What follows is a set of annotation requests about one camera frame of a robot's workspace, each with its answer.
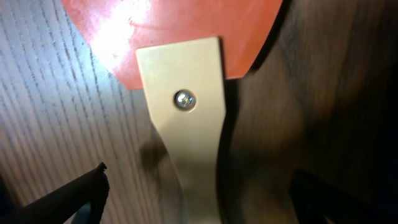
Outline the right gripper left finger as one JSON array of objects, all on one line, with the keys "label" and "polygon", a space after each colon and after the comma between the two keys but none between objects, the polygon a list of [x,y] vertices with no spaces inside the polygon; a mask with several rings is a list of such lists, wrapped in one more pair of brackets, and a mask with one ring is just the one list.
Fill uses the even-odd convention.
[{"label": "right gripper left finger", "polygon": [[52,193],[1,217],[1,223],[72,223],[99,224],[109,195],[106,165],[54,190]]}]

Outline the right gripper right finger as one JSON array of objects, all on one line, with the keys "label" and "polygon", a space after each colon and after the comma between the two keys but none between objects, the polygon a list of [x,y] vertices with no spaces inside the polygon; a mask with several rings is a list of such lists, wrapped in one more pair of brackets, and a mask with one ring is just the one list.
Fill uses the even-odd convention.
[{"label": "right gripper right finger", "polygon": [[397,223],[397,214],[370,207],[303,170],[295,169],[289,196],[300,224]]}]

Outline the orange scraper wooden handle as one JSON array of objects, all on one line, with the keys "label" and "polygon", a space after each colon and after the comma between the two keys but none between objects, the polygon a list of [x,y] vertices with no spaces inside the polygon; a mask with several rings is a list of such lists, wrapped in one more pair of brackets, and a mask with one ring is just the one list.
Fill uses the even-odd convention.
[{"label": "orange scraper wooden handle", "polygon": [[220,223],[216,167],[224,80],[243,77],[282,0],[63,0],[75,27],[128,89],[144,91],[189,223]]}]

